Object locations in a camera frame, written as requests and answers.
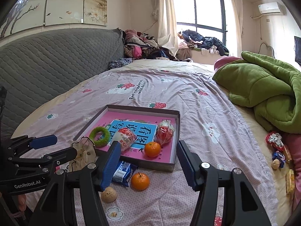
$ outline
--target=bolt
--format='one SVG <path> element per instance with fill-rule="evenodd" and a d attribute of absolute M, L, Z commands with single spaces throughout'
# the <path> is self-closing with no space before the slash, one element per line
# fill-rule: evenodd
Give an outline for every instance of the bolt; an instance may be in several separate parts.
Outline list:
<path fill-rule="evenodd" d="M 239 168 L 234 168 L 233 171 L 236 174 L 241 174 L 241 169 L 239 169 Z"/>
<path fill-rule="evenodd" d="M 201 166 L 204 167 L 204 168 L 209 168 L 209 167 L 210 167 L 210 164 L 209 164 L 208 162 L 203 162 L 203 163 L 201 164 Z"/>
<path fill-rule="evenodd" d="M 56 174 L 57 175 L 62 175 L 64 173 L 64 170 L 63 169 L 58 169 L 57 171 L 56 171 Z"/>
<path fill-rule="evenodd" d="M 88 164 L 88 168 L 89 169 L 94 169 L 96 167 L 96 164 L 95 163 L 90 163 Z"/>

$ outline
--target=headboard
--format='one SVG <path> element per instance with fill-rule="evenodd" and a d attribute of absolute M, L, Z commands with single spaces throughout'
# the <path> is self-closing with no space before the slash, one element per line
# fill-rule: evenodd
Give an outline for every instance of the headboard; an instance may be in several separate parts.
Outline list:
<path fill-rule="evenodd" d="M 119 29 L 45 31 L 0 47 L 0 85 L 7 89 L 1 137 L 10 137 L 35 109 L 106 71 L 123 54 Z"/>

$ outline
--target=tangerine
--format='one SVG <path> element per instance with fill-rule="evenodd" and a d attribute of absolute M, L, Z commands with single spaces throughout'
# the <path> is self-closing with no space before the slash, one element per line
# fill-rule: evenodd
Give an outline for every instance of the tangerine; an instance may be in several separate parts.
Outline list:
<path fill-rule="evenodd" d="M 148 157 L 156 157 L 161 152 L 161 145 L 157 142 L 149 142 L 144 146 L 144 152 Z"/>
<path fill-rule="evenodd" d="M 136 173 L 131 178 L 131 185 L 134 189 L 145 190 L 150 185 L 150 179 L 145 173 Z"/>

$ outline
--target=blue wrapper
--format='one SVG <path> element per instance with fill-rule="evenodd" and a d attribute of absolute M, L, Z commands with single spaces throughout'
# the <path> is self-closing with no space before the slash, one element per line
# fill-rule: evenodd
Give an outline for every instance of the blue wrapper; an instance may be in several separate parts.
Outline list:
<path fill-rule="evenodd" d="M 280 161 L 279 167 L 283 168 L 284 167 L 284 163 L 285 163 L 285 156 L 279 150 L 276 150 L 273 153 L 273 160 L 276 160 L 276 159 Z"/>
<path fill-rule="evenodd" d="M 137 166 L 128 163 L 126 161 L 119 161 L 116 172 L 113 175 L 112 182 L 118 183 L 124 187 L 128 187 L 128 181 L 130 181 Z"/>

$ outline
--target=barcode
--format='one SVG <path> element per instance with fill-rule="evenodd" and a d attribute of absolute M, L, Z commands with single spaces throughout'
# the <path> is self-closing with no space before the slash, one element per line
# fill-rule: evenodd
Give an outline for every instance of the barcode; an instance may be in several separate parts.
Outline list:
<path fill-rule="evenodd" d="M 126 174 L 126 172 L 117 169 L 116 172 L 113 175 L 113 180 L 115 182 L 122 182 L 124 175 Z"/>

